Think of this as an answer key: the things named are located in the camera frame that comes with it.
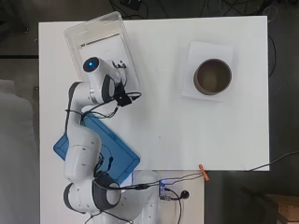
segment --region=cylindrical container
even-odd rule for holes
[[[204,61],[193,77],[195,88],[204,95],[216,95],[226,90],[231,80],[231,68],[220,59]]]

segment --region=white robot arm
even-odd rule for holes
[[[126,223],[134,220],[142,211],[145,203],[158,187],[143,190],[127,190],[121,194],[117,181],[107,173],[94,175],[99,163],[101,139],[81,125],[81,110],[86,105],[100,105],[116,99],[119,105],[128,105],[133,99],[124,94],[125,64],[113,66],[107,62],[91,58],[83,69],[90,83],[74,83],[69,90],[69,103],[65,122],[65,132],[69,149],[65,158],[64,175],[71,182],[65,188],[65,205],[80,213],[94,216],[93,223]],[[153,172],[140,174],[135,182],[156,181]]]

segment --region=blue plastic tray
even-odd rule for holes
[[[105,157],[105,161],[99,170],[105,171],[108,167],[110,158],[108,147],[114,159],[108,173],[121,184],[140,163],[140,158],[99,119],[87,117],[84,124],[99,134],[102,140],[101,152]],[[54,151],[65,160],[67,150],[68,139],[64,134],[55,144]]]

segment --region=clear plastic container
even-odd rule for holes
[[[123,61],[127,65],[125,90],[127,92],[138,90],[129,40],[119,12],[112,12],[71,27],[65,30],[64,36],[81,81],[89,81],[83,71],[84,62],[91,57],[98,57],[107,62]]]

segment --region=white table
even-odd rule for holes
[[[52,151],[63,134],[68,88],[78,80],[64,30],[78,23],[39,24],[41,224],[86,218],[65,207],[64,163]],[[243,170],[268,162],[266,25],[266,17],[125,22],[143,100],[105,123],[141,155],[139,169],[196,170],[203,163],[210,170]],[[191,40],[235,46],[239,94],[229,104],[180,98]],[[164,171],[162,176],[189,173]],[[181,223],[203,223],[203,179],[174,189],[192,195]],[[171,206],[164,204],[160,223],[173,223]]]

